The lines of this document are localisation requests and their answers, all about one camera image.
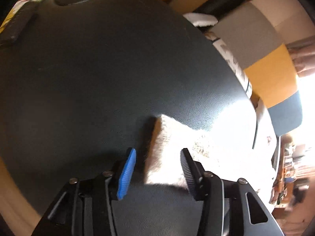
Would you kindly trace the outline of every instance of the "white object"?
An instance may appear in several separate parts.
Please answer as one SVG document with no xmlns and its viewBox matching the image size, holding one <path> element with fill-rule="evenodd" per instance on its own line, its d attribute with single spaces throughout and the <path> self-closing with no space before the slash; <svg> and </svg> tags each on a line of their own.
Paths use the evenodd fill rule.
<svg viewBox="0 0 315 236">
<path fill-rule="evenodd" d="M 193 130 L 173 118 L 161 115 L 155 125 L 145 164 L 146 184 L 167 184 L 187 188 L 180 162 L 180 152 L 188 148 L 192 158 L 205 170 L 222 179 L 245 178 L 258 193 L 268 210 L 275 170 L 271 156 L 257 150 L 232 150 L 214 144 L 211 132 Z"/>
<path fill-rule="evenodd" d="M 218 23 L 215 16 L 208 14 L 190 12 L 184 14 L 183 16 L 196 27 L 214 26 Z"/>
</svg>

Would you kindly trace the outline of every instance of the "blue object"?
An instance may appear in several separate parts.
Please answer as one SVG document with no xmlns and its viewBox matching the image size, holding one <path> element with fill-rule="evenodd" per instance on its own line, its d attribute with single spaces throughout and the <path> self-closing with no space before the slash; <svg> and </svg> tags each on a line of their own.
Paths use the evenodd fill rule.
<svg viewBox="0 0 315 236">
<path fill-rule="evenodd" d="M 122 200 L 127 194 L 133 169 L 136 164 L 136 157 L 137 157 L 136 149 L 132 148 L 118 180 L 117 191 L 118 200 Z"/>
</svg>

